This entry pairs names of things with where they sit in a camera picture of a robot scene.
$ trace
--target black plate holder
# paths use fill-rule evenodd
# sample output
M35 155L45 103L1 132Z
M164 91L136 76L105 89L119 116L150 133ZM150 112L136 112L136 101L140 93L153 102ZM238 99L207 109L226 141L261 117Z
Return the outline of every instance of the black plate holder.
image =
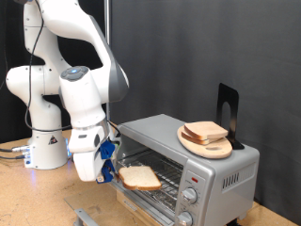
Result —
M230 106L230 127L227 139L232 145L233 150L242 150L244 145L235 139L236 125L237 125L237 111L238 111L239 95L235 89L232 89L222 83L219 84L218 100L216 109L216 122L222 125L223 104L227 102Z

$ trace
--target toaster oven rack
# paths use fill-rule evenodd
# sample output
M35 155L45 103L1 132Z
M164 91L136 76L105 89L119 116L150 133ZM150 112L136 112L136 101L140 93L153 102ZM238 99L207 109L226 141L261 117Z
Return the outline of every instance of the toaster oven rack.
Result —
M165 156L148 149L143 153L128 156L119 161L123 167L149 166L162 183L159 190L137 191L147 199L159 202L175 213L183 166Z

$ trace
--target wooden table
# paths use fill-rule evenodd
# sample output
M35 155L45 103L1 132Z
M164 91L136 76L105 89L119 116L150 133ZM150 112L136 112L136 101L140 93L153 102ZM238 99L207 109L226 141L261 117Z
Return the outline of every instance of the wooden table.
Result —
M71 131L63 135L70 137ZM0 144L0 148L10 149L26 142L27 139L22 139ZM0 159L0 181L0 226L72 226L76 215L64 199L80 196L82 199L74 200L78 205L73 207L87 208L102 226L145 225L118 202L111 186L82 182L71 160L58 169L39 170L26 169L23 160ZM85 199L87 194L94 198ZM240 223L244 226L295 225L256 203Z

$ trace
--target oven control panel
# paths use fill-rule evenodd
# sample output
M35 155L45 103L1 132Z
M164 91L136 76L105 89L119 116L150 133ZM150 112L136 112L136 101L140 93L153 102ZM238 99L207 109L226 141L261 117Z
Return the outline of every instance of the oven control panel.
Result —
M188 170L186 172L184 189L180 197L180 214L177 217L179 225L194 226L202 202L205 179Z

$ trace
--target toast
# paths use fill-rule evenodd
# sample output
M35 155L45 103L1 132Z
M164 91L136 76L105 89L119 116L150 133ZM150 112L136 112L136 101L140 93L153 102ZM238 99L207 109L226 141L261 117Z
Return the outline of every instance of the toast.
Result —
M200 140L222 138L228 134L227 130L215 124L213 121L186 123L184 130L189 136Z
M212 139L197 139L197 138L194 138L194 137L191 137L189 134L187 134L187 132L185 132L184 130L184 126L182 126L180 128L180 131L181 131L181 136L184 138L184 139L187 139L191 142L194 142L196 144L201 144L201 145L207 145L207 144L210 144L212 142L215 142L217 141L219 138L212 138Z
M129 167L119 170L123 186L129 190L158 190L162 184L150 167Z

